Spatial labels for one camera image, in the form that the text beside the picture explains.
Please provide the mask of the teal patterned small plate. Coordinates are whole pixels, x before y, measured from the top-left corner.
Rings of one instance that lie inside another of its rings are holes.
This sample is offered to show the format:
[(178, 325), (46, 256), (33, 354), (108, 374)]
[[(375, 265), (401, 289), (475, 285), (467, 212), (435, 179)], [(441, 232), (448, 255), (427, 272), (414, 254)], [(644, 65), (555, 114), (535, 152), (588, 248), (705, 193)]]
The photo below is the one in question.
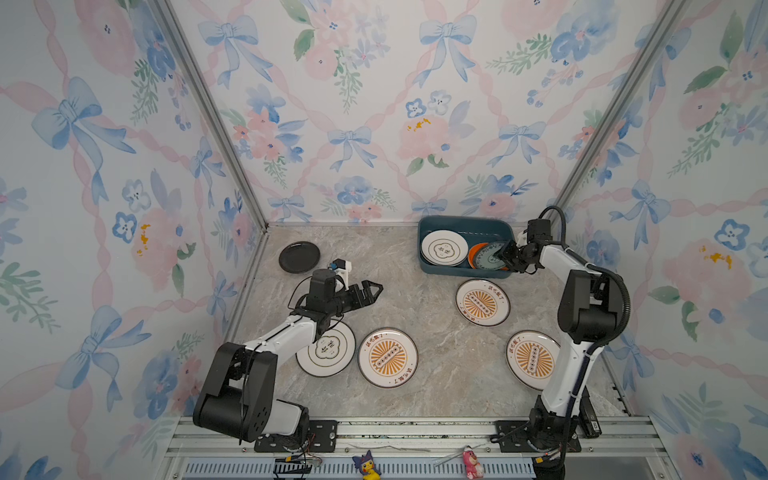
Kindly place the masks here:
[(500, 258), (499, 253), (505, 247), (505, 242), (493, 242), (482, 249), (475, 259), (476, 269), (480, 270), (506, 270), (507, 266)]

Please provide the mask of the orange round plate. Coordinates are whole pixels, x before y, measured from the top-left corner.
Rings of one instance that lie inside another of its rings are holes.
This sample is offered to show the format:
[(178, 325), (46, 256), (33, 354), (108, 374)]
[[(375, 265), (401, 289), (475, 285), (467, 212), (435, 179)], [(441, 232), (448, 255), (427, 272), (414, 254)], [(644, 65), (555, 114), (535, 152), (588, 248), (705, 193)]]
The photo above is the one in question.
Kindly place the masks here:
[(488, 245), (488, 243), (487, 243), (487, 242), (478, 243), (478, 244), (475, 244), (474, 246), (472, 246), (472, 247), (469, 249), (469, 252), (468, 252), (468, 256), (467, 256), (467, 261), (468, 261), (468, 263), (469, 263), (469, 265), (470, 265), (470, 267), (471, 267), (472, 269), (476, 269), (476, 268), (477, 268), (477, 266), (476, 266), (476, 262), (475, 262), (475, 259), (476, 259), (476, 257), (477, 257), (477, 254), (478, 254), (478, 253), (479, 253), (479, 252), (480, 252), (482, 249), (484, 249), (484, 248), (485, 248), (487, 245)]

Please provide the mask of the orange sunburst plate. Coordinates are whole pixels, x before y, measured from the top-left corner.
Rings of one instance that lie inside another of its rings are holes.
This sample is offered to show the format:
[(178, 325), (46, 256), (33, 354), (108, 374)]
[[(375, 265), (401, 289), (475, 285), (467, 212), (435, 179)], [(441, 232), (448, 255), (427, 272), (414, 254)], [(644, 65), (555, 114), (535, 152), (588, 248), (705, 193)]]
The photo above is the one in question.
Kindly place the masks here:
[(392, 389), (409, 382), (418, 367), (419, 353), (413, 339), (395, 328), (368, 334), (358, 349), (358, 366), (366, 381)]
[(542, 332), (519, 331), (507, 343), (507, 364), (523, 384), (543, 391), (553, 375), (559, 350), (560, 345)]
[(497, 284), (483, 279), (462, 283), (456, 291), (455, 303), (466, 320), (482, 327), (504, 323), (511, 312), (506, 292)]

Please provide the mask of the black round plate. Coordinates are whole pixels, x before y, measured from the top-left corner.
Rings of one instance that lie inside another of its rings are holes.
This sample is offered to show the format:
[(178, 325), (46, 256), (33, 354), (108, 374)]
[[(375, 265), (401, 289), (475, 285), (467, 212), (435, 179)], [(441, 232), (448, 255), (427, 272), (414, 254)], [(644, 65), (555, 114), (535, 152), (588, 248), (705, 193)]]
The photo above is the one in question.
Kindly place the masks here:
[(291, 274), (311, 272), (319, 263), (321, 251), (309, 241), (298, 241), (286, 246), (278, 256), (280, 268)]

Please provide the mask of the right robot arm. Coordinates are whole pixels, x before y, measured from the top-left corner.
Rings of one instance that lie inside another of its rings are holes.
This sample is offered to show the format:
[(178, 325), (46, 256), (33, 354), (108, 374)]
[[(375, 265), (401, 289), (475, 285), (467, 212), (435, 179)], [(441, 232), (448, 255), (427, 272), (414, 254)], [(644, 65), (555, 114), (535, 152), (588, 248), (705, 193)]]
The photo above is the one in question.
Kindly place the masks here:
[(565, 451), (594, 363), (628, 325), (630, 295), (620, 275), (585, 260), (569, 247), (537, 242), (519, 246), (511, 240), (499, 257), (514, 272), (525, 273), (535, 266), (551, 271), (563, 282), (557, 311), (561, 344), (553, 376), (537, 397), (525, 433), (518, 439), (541, 452)]

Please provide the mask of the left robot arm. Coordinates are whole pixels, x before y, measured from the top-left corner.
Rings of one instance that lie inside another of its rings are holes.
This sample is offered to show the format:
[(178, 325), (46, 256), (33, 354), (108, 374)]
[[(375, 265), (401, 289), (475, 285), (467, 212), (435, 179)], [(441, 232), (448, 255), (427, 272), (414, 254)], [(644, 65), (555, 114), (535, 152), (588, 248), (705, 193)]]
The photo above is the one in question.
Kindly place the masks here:
[(309, 410), (275, 397), (278, 368), (320, 340), (333, 320), (375, 304), (384, 290), (370, 280), (351, 284), (348, 276), (339, 263), (314, 271), (308, 292), (282, 324), (244, 344), (222, 344), (197, 398), (194, 425), (245, 443), (266, 440), (287, 450), (305, 447)]

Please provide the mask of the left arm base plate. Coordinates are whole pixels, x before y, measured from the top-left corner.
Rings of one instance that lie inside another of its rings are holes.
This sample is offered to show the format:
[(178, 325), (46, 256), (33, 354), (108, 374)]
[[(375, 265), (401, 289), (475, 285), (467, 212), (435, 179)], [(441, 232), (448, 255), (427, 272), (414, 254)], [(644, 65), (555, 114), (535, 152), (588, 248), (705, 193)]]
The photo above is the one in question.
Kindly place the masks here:
[(333, 453), (338, 426), (336, 420), (301, 420), (290, 435), (270, 434), (259, 437), (254, 442), (254, 451), (279, 454)]

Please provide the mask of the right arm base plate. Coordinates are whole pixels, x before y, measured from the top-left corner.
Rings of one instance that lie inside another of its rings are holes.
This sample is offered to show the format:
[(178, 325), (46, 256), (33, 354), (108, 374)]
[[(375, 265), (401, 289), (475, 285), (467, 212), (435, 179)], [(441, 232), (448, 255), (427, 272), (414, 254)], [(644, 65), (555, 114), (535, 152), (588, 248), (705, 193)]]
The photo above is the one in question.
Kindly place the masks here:
[(565, 425), (565, 421), (558, 421), (538, 428), (528, 420), (497, 420), (490, 442), (502, 453), (551, 453), (562, 447)]

